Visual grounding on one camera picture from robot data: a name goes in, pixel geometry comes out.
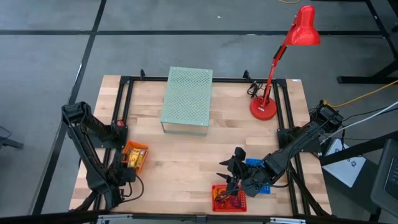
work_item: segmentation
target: white paper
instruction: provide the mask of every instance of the white paper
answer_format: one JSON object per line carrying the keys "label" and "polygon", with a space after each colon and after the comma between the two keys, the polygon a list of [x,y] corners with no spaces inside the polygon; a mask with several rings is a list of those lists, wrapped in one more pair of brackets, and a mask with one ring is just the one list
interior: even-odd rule
{"label": "white paper", "polygon": [[[326,155],[341,151],[341,149],[342,147],[340,139],[335,139]],[[351,188],[354,185],[359,173],[361,172],[365,161],[366,159],[363,157],[354,157],[351,159],[323,166],[322,168]]]}

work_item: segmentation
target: white cable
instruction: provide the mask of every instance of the white cable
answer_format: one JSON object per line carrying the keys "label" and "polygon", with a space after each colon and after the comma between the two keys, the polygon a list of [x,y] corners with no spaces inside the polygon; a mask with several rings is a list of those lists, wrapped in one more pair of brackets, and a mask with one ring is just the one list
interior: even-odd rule
{"label": "white cable", "polygon": [[323,144],[326,140],[328,140],[330,137],[334,136],[335,134],[339,133],[340,131],[342,131],[342,130],[344,130],[344,129],[347,129],[347,128],[349,128],[349,127],[352,127],[352,126],[354,126],[354,125],[356,125],[356,124],[362,123],[362,122],[364,122],[364,121],[367,121],[367,120],[369,120],[369,119],[371,119],[371,118],[374,118],[375,116],[377,116],[377,115],[379,115],[379,114],[385,112],[386,110],[388,110],[388,109],[394,107],[394,106],[397,105],[397,104],[398,104],[398,101],[396,101],[395,103],[391,104],[390,106],[384,108],[383,110],[381,110],[381,111],[375,113],[375,114],[372,115],[372,116],[369,116],[369,117],[367,117],[367,118],[365,118],[365,119],[362,119],[361,121],[357,121],[357,122],[355,122],[355,123],[353,123],[353,124],[350,124],[350,125],[348,125],[348,126],[345,126],[345,127],[343,127],[343,128],[340,128],[339,130],[335,131],[333,134],[329,135],[326,139],[324,139],[324,140],[321,142],[321,144]]}

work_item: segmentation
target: lamp base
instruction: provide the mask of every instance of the lamp base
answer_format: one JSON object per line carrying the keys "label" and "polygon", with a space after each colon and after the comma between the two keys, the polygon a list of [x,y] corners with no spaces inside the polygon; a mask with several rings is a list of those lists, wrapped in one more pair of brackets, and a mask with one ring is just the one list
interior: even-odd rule
{"label": "lamp base", "polygon": [[275,116],[276,103],[273,99],[269,98],[269,102],[265,107],[262,107],[260,102],[262,102],[262,96],[253,98],[250,103],[250,112],[255,118],[265,121]]}

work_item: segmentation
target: lamp arm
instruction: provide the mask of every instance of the lamp arm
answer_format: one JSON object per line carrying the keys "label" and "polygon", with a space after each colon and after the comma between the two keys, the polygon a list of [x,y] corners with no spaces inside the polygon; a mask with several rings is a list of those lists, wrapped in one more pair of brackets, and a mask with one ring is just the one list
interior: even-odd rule
{"label": "lamp arm", "polygon": [[263,101],[261,103],[262,107],[265,107],[266,104],[268,104],[268,102],[269,102],[269,93],[271,92],[271,81],[272,81],[272,77],[274,76],[274,70],[275,70],[276,65],[278,64],[279,60],[282,58],[283,54],[285,53],[285,51],[286,51],[286,45],[285,45],[285,43],[283,43],[279,47],[276,54],[274,55],[274,58],[272,59],[272,65],[271,65],[271,69],[270,69],[269,75],[268,75],[266,90],[264,91],[264,95],[262,97],[262,99],[263,99]]}

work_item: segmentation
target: yellow cable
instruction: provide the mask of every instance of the yellow cable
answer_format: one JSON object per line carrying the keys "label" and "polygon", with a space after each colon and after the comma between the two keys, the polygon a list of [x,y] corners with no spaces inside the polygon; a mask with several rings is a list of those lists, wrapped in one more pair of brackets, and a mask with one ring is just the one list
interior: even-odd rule
{"label": "yellow cable", "polygon": [[283,2],[283,3],[285,3],[285,4],[297,4],[297,3],[299,3],[301,0],[298,0],[298,1],[295,1],[295,2],[287,2],[287,1],[284,1],[284,0],[278,0],[278,1]]}
{"label": "yellow cable", "polygon": [[370,92],[370,93],[367,93],[367,94],[365,94],[365,95],[359,96],[359,97],[357,97],[357,98],[355,98],[355,99],[353,99],[353,100],[347,101],[347,102],[342,103],[342,104],[339,104],[339,105],[331,105],[331,104],[329,104],[328,102],[326,102],[326,100],[323,100],[323,104],[324,104],[324,105],[328,105],[328,106],[330,106],[331,108],[339,108],[339,107],[342,107],[342,106],[346,106],[346,105],[348,105],[348,104],[350,104],[350,103],[352,103],[352,102],[355,102],[355,101],[357,101],[357,100],[360,100],[360,99],[362,99],[362,98],[364,98],[364,97],[366,97],[366,96],[372,95],[373,93],[377,93],[378,91],[380,91],[380,90],[382,90],[382,89],[385,89],[385,88],[387,88],[387,87],[389,87],[389,86],[391,86],[391,85],[393,85],[393,84],[395,84],[395,83],[397,83],[397,82],[398,82],[398,80],[396,80],[396,81],[394,81],[394,82],[392,82],[392,83],[390,83],[390,84],[387,84],[387,85],[385,85],[385,86],[383,86],[383,87],[381,87],[381,88],[378,88],[377,90],[374,90],[374,91],[372,91],[372,92]]}

